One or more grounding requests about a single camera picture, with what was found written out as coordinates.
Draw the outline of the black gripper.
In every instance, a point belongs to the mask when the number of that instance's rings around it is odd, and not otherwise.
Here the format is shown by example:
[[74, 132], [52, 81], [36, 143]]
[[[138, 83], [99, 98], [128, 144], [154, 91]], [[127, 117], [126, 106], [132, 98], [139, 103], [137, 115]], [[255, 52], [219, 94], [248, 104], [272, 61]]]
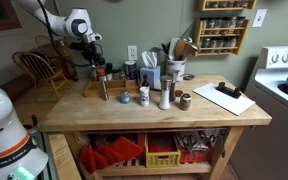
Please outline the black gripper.
[[81, 54], [85, 60], [88, 61], [88, 66], [97, 66], [105, 63], [103, 58], [103, 51], [98, 52], [96, 43], [72, 42], [69, 45], [70, 49], [81, 50]]

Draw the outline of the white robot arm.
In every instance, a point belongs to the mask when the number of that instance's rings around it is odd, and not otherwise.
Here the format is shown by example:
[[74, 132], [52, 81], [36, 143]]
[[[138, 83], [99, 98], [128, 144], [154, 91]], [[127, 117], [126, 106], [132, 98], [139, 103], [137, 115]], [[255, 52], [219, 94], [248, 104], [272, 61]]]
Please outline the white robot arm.
[[45, 0], [15, 1], [47, 27], [50, 36], [70, 36], [80, 39], [80, 42], [71, 43], [69, 48], [81, 50], [83, 58], [88, 61], [87, 65], [95, 65], [98, 58], [95, 42], [101, 40], [102, 36], [93, 31], [89, 14], [85, 8], [73, 8], [69, 16], [58, 16], [45, 9]]

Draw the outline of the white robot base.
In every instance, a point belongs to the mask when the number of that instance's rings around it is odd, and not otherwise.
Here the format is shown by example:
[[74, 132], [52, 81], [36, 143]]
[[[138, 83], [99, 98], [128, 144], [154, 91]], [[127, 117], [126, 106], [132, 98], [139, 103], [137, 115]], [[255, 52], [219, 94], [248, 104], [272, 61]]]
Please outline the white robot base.
[[0, 89], [0, 180], [35, 180], [48, 162]]

